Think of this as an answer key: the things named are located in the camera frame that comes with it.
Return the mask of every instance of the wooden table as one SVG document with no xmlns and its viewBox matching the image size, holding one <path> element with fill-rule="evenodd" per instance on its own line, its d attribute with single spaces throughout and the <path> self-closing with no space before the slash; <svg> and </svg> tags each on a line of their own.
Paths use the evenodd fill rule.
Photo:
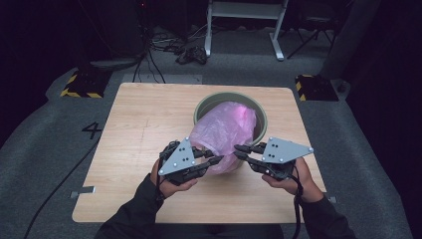
<svg viewBox="0 0 422 239">
<path fill-rule="evenodd" d="M 164 147 L 191 133 L 197 104 L 210 94 L 225 91 L 248 95 L 263 107 L 268 129 L 262 141 L 276 136 L 311 145 L 289 89 L 124 83 L 117 92 L 84 183 L 95 186 L 96 191 L 80 195 L 74 220 L 104 222 L 113 216 L 132 198 Z M 314 155 L 305 159 L 316 184 L 325 191 Z M 246 163 L 227 174 L 200 178 L 190 190 L 165 200 L 156 218 L 162 223 L 295 221 L 293 196 L 270 187 Z"/>
</svg>

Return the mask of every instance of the hand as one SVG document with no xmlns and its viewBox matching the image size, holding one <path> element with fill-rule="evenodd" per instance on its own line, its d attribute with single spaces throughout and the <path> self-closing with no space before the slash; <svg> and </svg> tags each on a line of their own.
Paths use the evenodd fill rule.
<svg viewBox="0 0 422 239">
<path fill-rule="evenodd" d="M 156 185 L 156 182 L 157 182 L 158 162 L 159 162 L 159 159 L 155 162 L 154 166 L 152 167 L 151 175 L 149 177 L 152 183 L 154 183 L 154 185 Z M 160 191 L 165 196 L 165 198 L 168 198 L 177 191 L 189 190 L 193 185 L 195 185 L 198 182 L 198 179 L 194 178 L 190 181 L 180 184 L 179 186 L 176 186 L 173 183 L 165 180 L 164 177 L 162 176 L 160 176 L 159 181 L 160 181 L 160 184 L 159 184 Z"/>
<path fill-rule="evenodd" d="M 312 176 L 310 168 L 308 167 L 307 163 L 305 162 L 303 157 L 299 157 L 296 159 L 296 169 L 294 169 L 293 176 L 298 177 L 299 173 L 299 180 L 304 188 L 304 194 L 302 195 L 302 201 L 304 202 L 316 202 L 320 201 L 323 198 L 323 194 L 320 189 L 315 184 Z M 282 181 L 278 181 L 277 179 L 264 174 L 262 176 L 263 180 L 268 182 L 270 186 L 276 188 L 283 188 L 287 192 L 295 195 L 298 190 L 298 184 L 291 180 L 285 179 Z"/>
</svg>

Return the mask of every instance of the bucket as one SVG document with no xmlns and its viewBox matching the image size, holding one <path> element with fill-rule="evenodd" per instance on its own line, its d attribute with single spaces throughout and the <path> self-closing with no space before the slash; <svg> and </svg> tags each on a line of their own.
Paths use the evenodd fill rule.
<svg viewBox="0 0 422 239">
<path fill-rule="evenodd" d="M 267 115 L 265 114 L 264 109 L 261 107 L 261 105 L 258 104 L 258 102 L 244 94 L 236 92 L 220 92 L 204 98 L 196 106 L 195 113 L 193 114 L 193 122 L 196 124 L 209 111 L 224 102 L 240 103 L 255 111 L 257 124 L 254 128 L 254 136 L 251 145 L 258 144 L 267 131 Z"/>
</svg>

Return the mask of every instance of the pink plastic bag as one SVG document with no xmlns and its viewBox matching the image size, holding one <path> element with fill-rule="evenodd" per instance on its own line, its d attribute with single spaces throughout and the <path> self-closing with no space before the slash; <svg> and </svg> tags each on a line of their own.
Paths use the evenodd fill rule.
<svg viewBox="0 0 422 239">
<path fill-rule="evenodd" d="M 206 174 L 230 172 L 239 167 L 234 145 L 251 143 L 256 123 L 255 111 L 235 102 L 218 105 L 196 123 L 189 137 L 192 146 L 205 146 L 216 156 L 224 155 Z"/>
</svg>

